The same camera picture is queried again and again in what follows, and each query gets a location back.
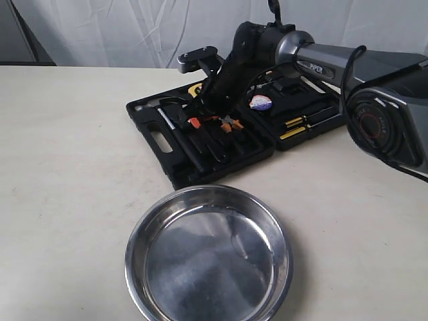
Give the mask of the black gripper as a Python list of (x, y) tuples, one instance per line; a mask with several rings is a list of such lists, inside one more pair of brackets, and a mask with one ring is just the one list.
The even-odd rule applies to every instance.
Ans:
[[(232, 111), (246, 93), (254, 79), (251, 56), (231, 52), (218, 73), (212, 78), (197, 98), (199, 116), (225, 116)], [(187, 121), (193, 128), (200, 129), (203, 121), (192, 117)], [(233, 118), (222, 118), (224, 131), (242, 130), (243, 125)]]

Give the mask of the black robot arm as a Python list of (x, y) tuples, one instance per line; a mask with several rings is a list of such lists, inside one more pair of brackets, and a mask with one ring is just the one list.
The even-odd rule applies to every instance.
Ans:
[(388, 167), (427, 180), (427, 57), (419, 53), (319, 44), (294, 25), (246, 21), (185, 114), (230, 113), (264, 72), (276, 68), (339, 88), (353, 142)]

